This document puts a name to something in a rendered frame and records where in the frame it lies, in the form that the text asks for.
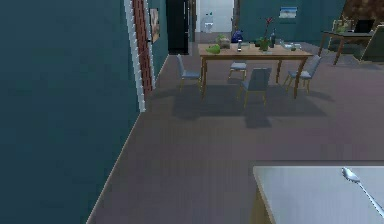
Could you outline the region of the red flower in green pot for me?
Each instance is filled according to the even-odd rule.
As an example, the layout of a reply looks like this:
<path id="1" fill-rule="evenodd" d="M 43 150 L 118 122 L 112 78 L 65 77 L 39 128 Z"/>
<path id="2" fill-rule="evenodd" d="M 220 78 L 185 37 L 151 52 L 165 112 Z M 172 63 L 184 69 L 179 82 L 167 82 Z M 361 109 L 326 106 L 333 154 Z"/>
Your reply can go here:
<path id="1" fill-rule="evenodd" d="M 269 47 L 269 43 L 270 43 L 270 40 L 269 38 L 267 37 L 267 34 L 268 34 L 268 29 L 269 29 L 269 26 L 270 24 L 272 23 L 273 21 L 273 18 L 272 17 L 268 17 L 265 19 L 265 31 L 264 31 L 264 34 L 262 37 L 260 37 L 256 43 L 259 45 L 259 49 L 261 51 L 267 51 L 268 50 L 268 47 Z"/>

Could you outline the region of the pale grey table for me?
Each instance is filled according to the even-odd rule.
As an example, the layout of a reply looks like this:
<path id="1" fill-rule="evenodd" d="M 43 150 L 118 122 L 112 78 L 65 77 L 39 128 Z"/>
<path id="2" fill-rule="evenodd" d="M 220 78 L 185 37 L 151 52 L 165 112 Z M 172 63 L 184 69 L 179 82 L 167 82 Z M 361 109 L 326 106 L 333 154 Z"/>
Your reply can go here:
<path id="1" fill-rule="evenodd" d="M 384 166 L 350 169 L 384 207 Z M 255 166 L 253 175 L 268 224 L 384 224 L 340 166 Z"/>

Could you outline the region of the black laptop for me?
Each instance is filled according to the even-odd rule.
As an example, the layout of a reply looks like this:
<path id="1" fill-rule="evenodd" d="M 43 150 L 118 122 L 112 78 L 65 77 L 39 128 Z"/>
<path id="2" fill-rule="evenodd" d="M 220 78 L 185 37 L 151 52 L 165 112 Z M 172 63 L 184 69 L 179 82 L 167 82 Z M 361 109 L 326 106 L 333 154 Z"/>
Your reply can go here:
<path id="1" fill-rule="evenodd" d="M 359 19 L 354 28 L 354 33 L 369 33 L 374 22 L 374 19 Z"/>

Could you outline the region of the green plant in brown pot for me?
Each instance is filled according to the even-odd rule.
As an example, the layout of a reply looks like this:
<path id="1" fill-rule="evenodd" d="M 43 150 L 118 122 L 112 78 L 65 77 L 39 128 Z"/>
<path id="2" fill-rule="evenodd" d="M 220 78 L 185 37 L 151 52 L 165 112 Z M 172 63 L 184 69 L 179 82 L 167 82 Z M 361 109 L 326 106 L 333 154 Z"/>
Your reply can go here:
<path id="1" fill-rule="evenodd" d="M 220 46 L 221 49 L 230 48 L 230 40 L 224 34 L 219 34 L 216 37 L 216 43 Z"/>

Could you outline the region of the grey chair with wooden legs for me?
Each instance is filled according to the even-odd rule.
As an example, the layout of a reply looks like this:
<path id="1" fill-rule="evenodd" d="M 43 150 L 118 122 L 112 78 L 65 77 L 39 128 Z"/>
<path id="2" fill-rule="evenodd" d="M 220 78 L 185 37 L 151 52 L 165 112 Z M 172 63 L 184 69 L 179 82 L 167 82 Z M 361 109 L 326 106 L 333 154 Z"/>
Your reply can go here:
<path id="1" fill-rule="evenodd" d="M 304 68 L 299 76 L 299 78 L 303 81 L 303 86 L 306 88 L 306 92 L 310 90 L 310 81 L 315 75 L 316 69 L 318 68 L 321 61 L 321 57 L 318 55 L 313 56 L 309 61 L 306 62 Z M 284 85 L 286 89 L 289 89 L 292 82 L 296 78 L 296 71 L 289 71 L 288 75 L 284 81 Z"/>
<path id="2" fill-rule="evenodd" d="M 240 82 L 237 97 L 240 97 L 240 94 L 245 92 L 243 107 L 247 106 L 248 95 L 251 92 L 261 93 L 263 104 L 266 104 L 266 92 L 269 86 L 271 71 L 271 68 L 254 68 L 252 70 L 250 79 Z"/>
<path id="3" fill-rule="evenodd" d="M 180 78 L 179 90 L 182 90 L 185 80 L 196 80 L 198 88 L 201 89 L 201 74 L 196 71 L 187 70 L 184 67 L 183 59 L 180 54 L 177 54 L 176 58 L 177 58 L 177 64 L 179 68 L 179 78 Z"/>
<path id="4" fill-rule="evenodd" d="M 230 66 L 228 78 L 231 78 L 233 72 L 242 72 L 242 79 L 245 80 L 247 76 L 247 64 L 245 62 L 233 62 Z"/>

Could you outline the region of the dark wooden desk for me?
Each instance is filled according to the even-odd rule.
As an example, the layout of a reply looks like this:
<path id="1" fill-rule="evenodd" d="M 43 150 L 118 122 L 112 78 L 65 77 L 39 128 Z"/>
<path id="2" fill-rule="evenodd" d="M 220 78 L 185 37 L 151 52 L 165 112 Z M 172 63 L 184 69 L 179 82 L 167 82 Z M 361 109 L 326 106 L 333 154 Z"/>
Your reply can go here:
<path id="1" fill-rule="evenodd" d="M 344 43 L 346 40 L 370 40 L 373 35 L 374 35 L 373 32 L 369 32 L 369 33 L 354 33 L 354 32 L 337 33 L 334 31 L 323 31 L 322 32 L 322 39 L 321 39 L 320 46 L 319 46 L 318 55 L 321 55 L 322 50 L 323 50 L 323 46 L 325 43 L 325 39 L 327 37 L 339 39 L 340 43 L 339 43 L 338 49 L 336 51 L 336 56 L 335 56 L 335 59 L 333 62 L 333 64 L 336 65 L 338 62 L 338 59 L 342 53 L 342 49 L 344 47 Z"/>

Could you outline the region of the framed picture with pale figure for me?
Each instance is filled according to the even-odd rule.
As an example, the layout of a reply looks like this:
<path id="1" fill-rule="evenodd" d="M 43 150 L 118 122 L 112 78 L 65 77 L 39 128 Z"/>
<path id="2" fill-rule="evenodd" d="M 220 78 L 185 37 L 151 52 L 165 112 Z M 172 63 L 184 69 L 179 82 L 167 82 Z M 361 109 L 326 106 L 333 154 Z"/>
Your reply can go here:
<path id="1" fill-rule="evenodd" d="M 149 13 L 152 42 L 155 43 L 160 37 L 159 10 L 157 8 L 151 8 Z"/>

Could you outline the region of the red-brown room door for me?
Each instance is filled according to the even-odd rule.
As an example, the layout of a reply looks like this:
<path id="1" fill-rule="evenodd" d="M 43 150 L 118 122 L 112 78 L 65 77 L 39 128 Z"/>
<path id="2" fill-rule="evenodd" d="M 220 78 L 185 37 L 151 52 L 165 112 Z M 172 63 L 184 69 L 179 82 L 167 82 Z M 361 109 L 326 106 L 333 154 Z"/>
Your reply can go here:
<path id="1" fill-rule="evenodd" d="M 147 95 L 152 92 L 152 75 L 150 68 L 144 0 L 132 0 L 132 8 L 134 14 L 143 93 L 144 97 L 147 97 Z"/>

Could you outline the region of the wooden dining table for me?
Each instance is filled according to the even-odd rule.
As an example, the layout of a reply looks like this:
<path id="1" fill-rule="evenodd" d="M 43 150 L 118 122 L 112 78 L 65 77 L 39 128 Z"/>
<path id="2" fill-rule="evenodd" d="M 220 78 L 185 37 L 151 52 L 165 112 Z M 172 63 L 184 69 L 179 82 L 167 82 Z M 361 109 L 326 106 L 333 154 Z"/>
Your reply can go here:
<path id="1" fill-rule="evenodd" d="M 312 57 L 311 53 L 303 50 L 291 51 L 278 45 L 274 48 L 270 48 L 268 51 L 261 51 L 254 45 L 250 47 L 243 47 L 240 52 L 237 51 L 237 45 L 232 44 L 229 49 L 222 49 L 219 54 L 212 54 L 206 51 L 209 44 L 198 44 L 198 51 L 201 59 L 200 67 L 200 80 L 201 80 L 201 98 L 205 97 L 207 86 L 207 71 L 209 60 L 230 60 L 230 61 L 255 61 L 255 60 L 277 60 L 279 63 L 287 60 L 298 60 L 300 65 L 297 69 L 298 74 L 295 77 L 295 86 L 293 97 L 297 97 L 297 89 L 300 81 L 300 74 L 303 71 L 304 65 L 308 58 Z"/>

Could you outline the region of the framed blue and white picture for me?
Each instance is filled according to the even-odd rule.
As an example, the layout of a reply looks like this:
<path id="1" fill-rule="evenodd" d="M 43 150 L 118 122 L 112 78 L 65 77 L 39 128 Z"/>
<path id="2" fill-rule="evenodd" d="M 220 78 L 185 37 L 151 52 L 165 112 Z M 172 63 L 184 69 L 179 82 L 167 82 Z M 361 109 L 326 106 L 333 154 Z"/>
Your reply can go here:
<path id="1" fill-rule="evenodd" d="M 279 17 L 281 19 L 294 19 L 297 16 L 297 7 L 281 7 Z"/>

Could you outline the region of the pale clear dish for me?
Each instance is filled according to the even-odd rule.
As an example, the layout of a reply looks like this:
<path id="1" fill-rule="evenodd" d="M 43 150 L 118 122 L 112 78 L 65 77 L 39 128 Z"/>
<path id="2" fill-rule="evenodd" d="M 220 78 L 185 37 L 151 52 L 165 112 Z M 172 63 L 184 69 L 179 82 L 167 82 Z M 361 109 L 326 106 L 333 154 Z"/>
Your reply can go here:
<path id="1" fill-rule="evenodd" d="M 293 42 L 291 42 L 291 43 L 288 43 L 288 42 L 287 42 L 287 43 L 286 43 L 286 42 L 284 42 L 283 40 L 280 40 L 280 45 L 281 45 L 284 49 L 288 49 L 288 50 L 291 50 L 292 45 L 294 45 L 294 46 L 296 47 L 296 50 L 302 48 L 301 44 L 293 43 Z"/>

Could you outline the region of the silver spoon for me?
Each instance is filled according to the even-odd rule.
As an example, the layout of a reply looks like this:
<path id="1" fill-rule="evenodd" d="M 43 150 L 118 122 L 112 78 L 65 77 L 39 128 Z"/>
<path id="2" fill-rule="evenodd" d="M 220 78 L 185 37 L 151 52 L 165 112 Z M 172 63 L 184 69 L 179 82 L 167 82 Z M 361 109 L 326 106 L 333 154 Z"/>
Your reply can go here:
<path id="1" fill-rule="evenodd" d="M 372 203 L 372 205 L 374 206 L 374 208 L 376 209 L 376 211 L 379 213 L 379 215 L 384 219 L 384 209 L 382 208 L 382 206 L 374 199 L 374 197 L 366 190 L 366 188 L 363 186 L 360 178 L 349 168 L 347 167 L 342 167 L 341 168 L 341 173 L 343 175 L 343 177 L 350 181 L 350 182 L 353 182 L 355 184 L 357 184 L 361 189 L 362 191 L 364 192 L 364 194 L 368 197 L 369 201 Z"/>

